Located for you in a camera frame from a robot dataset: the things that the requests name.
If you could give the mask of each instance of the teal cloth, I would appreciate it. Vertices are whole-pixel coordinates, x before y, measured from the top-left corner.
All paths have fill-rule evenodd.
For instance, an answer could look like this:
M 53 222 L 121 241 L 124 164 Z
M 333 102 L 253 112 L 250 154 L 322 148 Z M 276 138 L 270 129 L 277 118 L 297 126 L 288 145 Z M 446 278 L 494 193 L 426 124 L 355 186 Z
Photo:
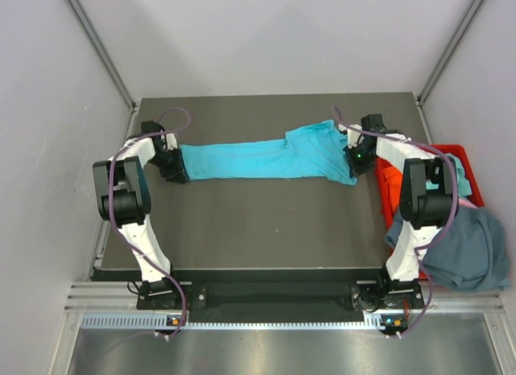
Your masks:
M 469 180 L 466 178 L 466 171 L 464 170 L 464 166 L 460 161 L 459 157 L 452 155 L 451 153 L 446 153 L 446 156 L 450 157 L 453 161 L 455 161 L 455 168 L 457 172 L 457 186 L 459 187 L 459 196 L 462 198 L 466 198 L 467 196 L 472 194 L 471 185 L 469 184 Z M 427 182 L 428 190 L 437 189 L 437 185 Z
M 240 144 L 181 145 L 190 180 L 326 177 L 355 185 L 333 120 L 287 131 L 284 139 Z

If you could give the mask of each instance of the metal floor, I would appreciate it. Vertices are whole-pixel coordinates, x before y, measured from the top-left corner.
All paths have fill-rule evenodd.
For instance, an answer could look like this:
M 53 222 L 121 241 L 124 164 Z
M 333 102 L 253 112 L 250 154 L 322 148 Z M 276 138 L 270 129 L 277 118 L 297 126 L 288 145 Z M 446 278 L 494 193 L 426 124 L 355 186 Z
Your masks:
M 69 375 L 501 374 L 483 315 L 428 315 L 411 335 L 376 331 L 185 331 L 165 343 L 81 330 Z
M 193 116 L 183 144 L 272 140 L 310 123 L 331 119 L 338 106 L 349 122 L 382 113 L 387 127 L 426 141 L 414 97 L 399 94 L 266 95 L 250 97 L 145 98 L 135 131 L 171 106 Z M 170 115 L 164 126 L 181 126 Z M 152 226 L 175 268 L 367 268 L 388 256 L 380 196 L 372 174 L 356 186 L 322 178 L 208 180 L 166 183 L 146 168 Z M 102 269 L 137 269 L 135 258 L 110 235 Z

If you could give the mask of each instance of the blue-gray towel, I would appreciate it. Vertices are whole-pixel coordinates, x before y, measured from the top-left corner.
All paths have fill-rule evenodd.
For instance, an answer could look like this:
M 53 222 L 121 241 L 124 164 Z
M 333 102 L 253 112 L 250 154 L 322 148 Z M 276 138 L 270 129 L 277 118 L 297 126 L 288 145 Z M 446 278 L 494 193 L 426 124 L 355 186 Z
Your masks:
M 394 248 L 402 230 L 398 212 L 385 235 Z M 444 239 L 429 248 L 423 264 L 434 282 L 464 292 L 503 290 L 510 286 L 510 261 L 501 223 L 485 208 L 460 207 Z
M 241 144 L 181 145 L 190 180 L 327 177 L 355 185 L 333 120 L 287 131 L 284 139 Z

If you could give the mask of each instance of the wall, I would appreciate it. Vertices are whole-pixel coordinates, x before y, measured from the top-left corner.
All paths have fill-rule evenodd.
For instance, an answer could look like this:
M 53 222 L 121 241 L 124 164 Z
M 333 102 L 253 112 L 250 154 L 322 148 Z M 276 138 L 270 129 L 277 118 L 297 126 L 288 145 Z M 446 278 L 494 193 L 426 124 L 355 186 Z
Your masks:
M 427 102 L 440 142 L 465 146 L 486 205 L 504 223 L 516 264 L 516 0 L 488 0 Z M 516 331 L 516 290 L 504 294 Z
M 0 372 L 34 375 L 94 252 L 91 165 L 129 111 L 64 0 L 1 0 L 0 40 Z
M 81 0 L 133 98 L 414 91 L 472 0 Z

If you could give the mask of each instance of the red basket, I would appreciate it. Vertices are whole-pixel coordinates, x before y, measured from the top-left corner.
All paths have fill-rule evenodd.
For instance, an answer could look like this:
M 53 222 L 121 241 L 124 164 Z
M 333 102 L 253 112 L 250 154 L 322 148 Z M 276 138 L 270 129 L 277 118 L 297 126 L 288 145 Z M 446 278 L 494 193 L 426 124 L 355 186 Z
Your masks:
M 459 157 L 462 165 L 464 166 L 464 171 L 466 172 L 466 178 L 471 185 L 472 194 L 468 196 L 468 200 L 473 203 L 477 207 L 484 206 L 484 200 L 482 199 L 481 192 L 478 189 L 478 185 L 476 184 L 475 175 L 473 170 L 471 169 L 471 165 L 468 161 L 468 156 L 466 156 L 466 151 L 460 145 L 455 144 L 438 144 L 432 145 L 432 147 L 440 150 L 443 153 L 451 153 L 454 156 Z M 391 225 L 393 224 L 394 212 L 390 205 L 389 199 L 389 188 L 387 186 L 387 182 L 385 181 L 384 169 L 390 167 L 391 164 L 388 161 L 383 159 L 377 159 L 377 166 L 375 168 L 375 174 L 377 175 L 378 187 L 380 188 L 380 198 L 381 198 L 381 213 L 384 216 L 385 221 L 385 229 L 389 230 Z

